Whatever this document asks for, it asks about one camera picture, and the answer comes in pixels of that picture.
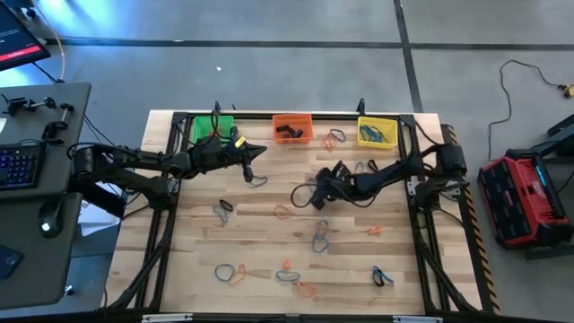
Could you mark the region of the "black metal clamp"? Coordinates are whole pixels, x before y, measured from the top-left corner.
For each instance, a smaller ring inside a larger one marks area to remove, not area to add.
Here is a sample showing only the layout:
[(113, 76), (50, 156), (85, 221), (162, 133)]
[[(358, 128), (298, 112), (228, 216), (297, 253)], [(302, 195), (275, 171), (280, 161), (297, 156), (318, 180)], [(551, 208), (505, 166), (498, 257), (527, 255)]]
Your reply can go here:
[(36, 102), (32, 99), (26, 99), (25, 97), (19, 97), (14, 99), (8, 99), (2, 94), (2, 97), (6, 103), (6, 110), (4, 114), (11, 117), (15, 117), (17, 112), (24, 109), (29, 112), (35, 112), (37, 108), (46, 107), (48, 109), (55, 109), (57, 107), (56, 102), (51, 97), (46, 97), (41, 102)]
[(75, 111), (75, 106), (69, 103), (62, 103), (59, 106), (63, 110), (62, 117), (57, 121), (48, 122), (42, 133), (41, 140), (46, 144), (63, 144), (65, 141), (57, 136), (59, 131), (68, 128), (67, 117)]

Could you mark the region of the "yellow plastic basket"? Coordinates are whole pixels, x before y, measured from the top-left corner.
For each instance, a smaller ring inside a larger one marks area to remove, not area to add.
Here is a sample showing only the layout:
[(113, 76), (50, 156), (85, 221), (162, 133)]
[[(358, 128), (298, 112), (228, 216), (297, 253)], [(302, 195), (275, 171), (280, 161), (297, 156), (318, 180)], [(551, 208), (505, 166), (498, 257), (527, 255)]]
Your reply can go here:
[[(378, 130), (388, 134), (385, 143), (365, 142), (361, 140), (360, 126), (376, 127)], [(398, 123), (389, 118), (359, 117), (357, 122), (357, 144), (362, 147), (374, 149), (392, 149), (398, 145)]]

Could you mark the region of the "black backlit keyboard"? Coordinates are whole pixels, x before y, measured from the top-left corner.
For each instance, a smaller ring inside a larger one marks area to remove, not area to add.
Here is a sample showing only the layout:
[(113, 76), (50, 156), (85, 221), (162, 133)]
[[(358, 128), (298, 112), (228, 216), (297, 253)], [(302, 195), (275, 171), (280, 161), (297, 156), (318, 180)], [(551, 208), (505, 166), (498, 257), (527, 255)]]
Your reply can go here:
[(0, 144), (0, 191), (36, 188), (45, 151), (44, 142)]

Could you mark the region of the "black computer monitor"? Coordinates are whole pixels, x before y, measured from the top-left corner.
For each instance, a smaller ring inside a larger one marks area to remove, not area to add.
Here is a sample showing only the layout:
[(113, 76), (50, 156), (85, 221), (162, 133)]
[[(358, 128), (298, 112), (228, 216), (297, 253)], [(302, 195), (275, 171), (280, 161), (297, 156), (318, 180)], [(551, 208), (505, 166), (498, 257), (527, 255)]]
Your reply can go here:
[(0, 72), (50, 57), (45, 46), (0, 1)]

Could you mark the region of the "white paper sheet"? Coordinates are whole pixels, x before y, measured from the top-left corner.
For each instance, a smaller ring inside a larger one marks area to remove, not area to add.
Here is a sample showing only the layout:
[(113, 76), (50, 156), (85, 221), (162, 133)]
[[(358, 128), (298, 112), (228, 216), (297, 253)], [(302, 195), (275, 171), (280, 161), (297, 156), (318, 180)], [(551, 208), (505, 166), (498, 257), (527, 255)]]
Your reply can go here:
[[(97, 185), (116, 196), (125, 196), (123, 190), (114, 184), (98, 182)], [(119, 223), (119, 219), (107, 211), (83, 200), (78, 223), (86, 225), (117, 224)]]

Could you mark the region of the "grey desk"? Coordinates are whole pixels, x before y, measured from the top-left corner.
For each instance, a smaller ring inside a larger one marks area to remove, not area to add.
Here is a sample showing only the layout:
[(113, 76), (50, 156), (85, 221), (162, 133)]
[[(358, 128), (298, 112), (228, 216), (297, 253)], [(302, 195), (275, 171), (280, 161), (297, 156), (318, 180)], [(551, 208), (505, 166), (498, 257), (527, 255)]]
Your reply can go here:
[[(66, 155), (80, 139), (83, 119), (91, 93), (90, 83), (60, 83), (0, 88), (0, 144), (40, 142), (48, 122), (63, 115), (62, 103), (75, 106), (68, 115), (68, 128), (57, 136), (63, 144), (46, 144), (43, 167), (36, 188), (0, 191), (0, 245), (23, 254), (23, 260), (4, 280), (0, 280), (0, 310), (48, 305), (64, 295), (72, 245), (83, 201), (81, 194), (69, 191), (72, 163)], [(15, 117), (4, 114), (8, 99), (25, 97), (36, 102), (51, 97), (57, 107), (21, 109)], [(63, 207), (63, 227), (59, 235), (46, 239), (39, 230), (40, 207), (59, 197)]]

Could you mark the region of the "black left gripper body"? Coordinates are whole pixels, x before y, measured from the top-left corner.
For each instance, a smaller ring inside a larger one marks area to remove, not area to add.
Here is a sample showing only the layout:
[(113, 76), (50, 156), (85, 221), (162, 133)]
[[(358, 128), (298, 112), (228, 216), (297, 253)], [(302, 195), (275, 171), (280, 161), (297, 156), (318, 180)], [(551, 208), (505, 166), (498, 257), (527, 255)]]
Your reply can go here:
[(240, 165), (243, 169), (244, 180), (249, 183), (254, 174), (246, 149), (248, 143), (245, 141), (242, 146), (236, 148), (234, 145), (236, 141), (231, 141), (222, 146), (218, 138), (213, 138), (210, 142), (202, 140), (200, 144), (192, 147), (190, 149), (190, 178), (192, 179), (198, 174), (206, 174), (212, 170)]

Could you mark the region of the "black aluminium table frame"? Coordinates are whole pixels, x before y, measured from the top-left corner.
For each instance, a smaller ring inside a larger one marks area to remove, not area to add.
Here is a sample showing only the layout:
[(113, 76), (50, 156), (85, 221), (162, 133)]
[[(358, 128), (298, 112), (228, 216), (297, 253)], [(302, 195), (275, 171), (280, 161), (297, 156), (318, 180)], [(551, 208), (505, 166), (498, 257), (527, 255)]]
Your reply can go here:
[[(385, 188), (374, 204), (359, 208), (345, 202), (329, 203), (322, 210), (306, 205), (305, 183), (320, 169), (344, 162), (374, 160), (393, 163), (397, 149), (371, 150), (356, 142), (354, 120), (313, 122), (307, 144), (278, 144), (270, 119), (238, 116), (236, 125), (252, 144), (267, 147), (252, 165), (268, 177), (252, 188), (241, 169), (230, 167), (201, 175), (181, 188), (175, 228), (161, 297), (161, 310), (192, 313), (265, 314), (421, 314), (424, 311), (410, 215), (403, 184)], [(344, 131), (346, 141), (332, 152), (321, 138), (331, 128)], [(213, 207), (221, 199), (233, 206), (222, 225)], [(274, 215), (277, 205), (292, 211), (288, 219)], [(311, 247), (315, 223), (328, 221), (329, 246), (323, 253)], [(367, 229), (380, 226), (378, 235)], [(283, 261), (289, 271), (317, 287), (312, 298), (298, 295), (294, 283), (280, 282), (275, 273)], [(229, 285), (215, 278), (220, 264), (240, 263), (245, 279)], [(372, 267), (394, 280), (377, 287)]]

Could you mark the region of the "black stand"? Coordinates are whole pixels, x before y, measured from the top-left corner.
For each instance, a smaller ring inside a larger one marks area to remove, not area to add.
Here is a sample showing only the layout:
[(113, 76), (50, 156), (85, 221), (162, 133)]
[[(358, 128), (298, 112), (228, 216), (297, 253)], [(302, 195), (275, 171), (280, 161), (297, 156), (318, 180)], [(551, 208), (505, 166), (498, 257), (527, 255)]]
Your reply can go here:
[(555, 155), (559, 159), (574, 160), (574, 114), (549, 128), (546, 134), (547, 138), (544, 142), (527, 149), (508, 149), (505, 156), (520, 159)]

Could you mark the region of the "orange black hazard strip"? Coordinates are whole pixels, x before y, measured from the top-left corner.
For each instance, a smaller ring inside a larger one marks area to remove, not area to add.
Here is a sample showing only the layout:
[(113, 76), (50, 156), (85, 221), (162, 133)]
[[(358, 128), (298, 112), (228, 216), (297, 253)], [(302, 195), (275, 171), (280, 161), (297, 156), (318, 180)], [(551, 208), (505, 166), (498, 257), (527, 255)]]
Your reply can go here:
[(471, 305), (501, 314), (471, 191), (465, 188), (456, 197), (441, 195), (437, 216), (440, 253), (448, 277)]

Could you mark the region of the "orange plastic basket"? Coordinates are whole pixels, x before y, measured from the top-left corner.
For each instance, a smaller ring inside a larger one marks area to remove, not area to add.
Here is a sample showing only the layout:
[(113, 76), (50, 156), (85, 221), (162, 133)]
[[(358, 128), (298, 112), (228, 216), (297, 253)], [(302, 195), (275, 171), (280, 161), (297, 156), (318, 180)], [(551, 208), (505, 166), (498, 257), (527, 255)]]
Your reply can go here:
[[(275, 128), (289, 125), (295, 130), (303, 130), (301, 138), (291, 138), (289, 132), (277, 133)], [(313, 137), (312, 117), (310, 114), (279, 114), (273, 115), (274, 140), (278, 144), (307, 144)]]

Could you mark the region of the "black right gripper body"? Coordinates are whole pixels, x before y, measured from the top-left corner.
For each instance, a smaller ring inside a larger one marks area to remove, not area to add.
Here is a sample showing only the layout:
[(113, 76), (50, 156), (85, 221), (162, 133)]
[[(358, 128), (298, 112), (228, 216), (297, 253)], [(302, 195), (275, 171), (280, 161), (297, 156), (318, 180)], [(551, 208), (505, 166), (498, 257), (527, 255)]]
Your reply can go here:
[(358, 195), (352, 179), (353, 175), (342, 161), (332, 169), (323, 168), (317, 173), (317, 196), (330, 200), (355, 200)]

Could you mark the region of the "red black tool case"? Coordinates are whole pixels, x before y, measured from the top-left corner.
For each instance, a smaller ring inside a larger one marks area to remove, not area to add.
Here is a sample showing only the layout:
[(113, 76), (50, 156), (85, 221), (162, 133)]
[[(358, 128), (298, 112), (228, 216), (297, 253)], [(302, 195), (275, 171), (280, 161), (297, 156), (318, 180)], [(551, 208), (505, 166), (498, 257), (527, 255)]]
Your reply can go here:
[(555, 247), (574, 237), (540, 153), (509, 149), (479, 169), (477, 184), (503, 248)]

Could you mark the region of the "black computer mouse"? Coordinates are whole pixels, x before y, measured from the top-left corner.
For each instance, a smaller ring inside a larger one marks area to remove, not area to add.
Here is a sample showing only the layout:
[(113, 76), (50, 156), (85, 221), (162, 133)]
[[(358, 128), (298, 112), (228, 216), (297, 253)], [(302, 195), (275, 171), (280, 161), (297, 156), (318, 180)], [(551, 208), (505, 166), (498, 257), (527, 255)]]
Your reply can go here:
[(59, 235), (63, 227), (63, 207), (59, 197), (45, 202), (39, 209), (39, 230), (46, 239)]

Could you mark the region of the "green plastic basket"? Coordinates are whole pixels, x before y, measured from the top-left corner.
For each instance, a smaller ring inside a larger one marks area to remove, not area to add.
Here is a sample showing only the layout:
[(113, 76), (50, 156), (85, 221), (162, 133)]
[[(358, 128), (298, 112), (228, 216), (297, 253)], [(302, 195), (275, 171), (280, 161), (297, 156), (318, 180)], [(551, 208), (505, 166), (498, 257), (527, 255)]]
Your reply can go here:
[[(217, 132), (219, 135), (230, 136), (231, 128), (234, 126), (233, 116), (220, 116), (217, 118)], [(214, 134), (210, 117), (196, 117), (193, 122), (193, 132), (191, 142), (195, 144), (199, 139), (209, 138)]]

